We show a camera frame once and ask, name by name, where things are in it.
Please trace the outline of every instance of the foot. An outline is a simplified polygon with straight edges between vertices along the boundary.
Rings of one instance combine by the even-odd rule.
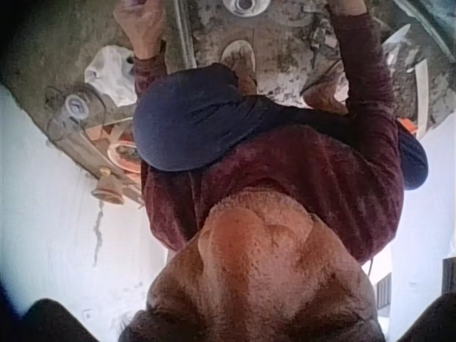
[[[221,63],[236,73],[238,87],[243,94],[257,94],[254,49],[248,41],[238,40],[229,44],[222,53]]]
[[[318,81],[303,89],[301,94],[305,104],[313,109],[347,114],[347,107],[334,98],[342,75],[343,64],[340,61],[331,66]]]

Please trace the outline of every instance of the white wall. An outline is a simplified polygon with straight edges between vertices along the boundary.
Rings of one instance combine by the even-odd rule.
[[[123,320],[145,307],[165,265],[145,210],[128,199],[115,206],[92,197],[96,181],[46,144],[1,85],[0,118],[6,291],[20,313],[38,299],[55,299],[100,341],[116,341]]]
[[[391,244],[393,281],[390,341],[400,338],[442,291],[442,260],[455,229],[455,115],[421,141],[430,174],[405,193],[403,215]]]

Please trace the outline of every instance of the shoe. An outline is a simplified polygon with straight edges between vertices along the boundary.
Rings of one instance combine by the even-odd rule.
[[[238,88],[243,94],[257,94],[255,53],[248,41],[238,40],[230,43],[223,50],[220,61],[236,73]]]

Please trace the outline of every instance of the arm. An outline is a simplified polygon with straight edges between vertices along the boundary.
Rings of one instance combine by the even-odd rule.
[[[115,7],[114,17],[133,45],[135,89],[140,97],[153,81],[167,74],[162,2],[121,0]]]
[[[390,177],[400,173],[393,87],[383,49],[364,0],[329,0],[332,23],[350,90],[347,106],[355,116],[355,148]]]

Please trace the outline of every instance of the white object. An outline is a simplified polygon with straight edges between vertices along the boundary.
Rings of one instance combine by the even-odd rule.
[[[418,93],[418,130],[416,138],[421,139],[428,129],[429,116],[429,74],[428,62],[423,60],[415,66],[416,88]]]
[[[267,10],[271,0],[223,0],[225,7],[236,16],[258,16]]]
[[[85,120],[88,118],[90,111],[87,103],[77,95],[68,95],[65,99],[64,110],[76,120]]]
[[[136,103],[133,52],[120,46],[105,46],[85,69],[85,81],[99,93],[113,99],[116,106]]]

